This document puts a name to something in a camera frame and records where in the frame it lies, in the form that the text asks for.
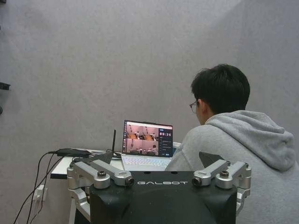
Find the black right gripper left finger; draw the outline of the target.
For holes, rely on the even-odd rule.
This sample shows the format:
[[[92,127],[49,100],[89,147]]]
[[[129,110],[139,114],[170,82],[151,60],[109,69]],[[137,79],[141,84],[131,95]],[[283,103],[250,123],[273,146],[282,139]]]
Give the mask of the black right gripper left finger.
[[[71,162],[67,168],[68,191],[75,201],[76,209],[86,218],[91,218],[90,204],[83,187],[93,185],[96,189],[106,189],[111,181],[117,186],[131,187],[135,180],[129,171],[120,170],[102,160],[90,163]]]

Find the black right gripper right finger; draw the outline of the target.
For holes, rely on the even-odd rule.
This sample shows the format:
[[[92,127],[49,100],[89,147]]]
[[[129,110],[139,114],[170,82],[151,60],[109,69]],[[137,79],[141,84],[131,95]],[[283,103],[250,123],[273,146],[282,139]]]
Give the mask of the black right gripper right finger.
[[[251,192],[251,166],[245,162],[224,160],[216,154],[199,152],[199,158],[204,166],[202,170],[194,171],[192,184],[195,187],[203,187],[215,180],[215,185],[220,189],[237,188],[236,214],[238,215],[244,206],[245,198]]]

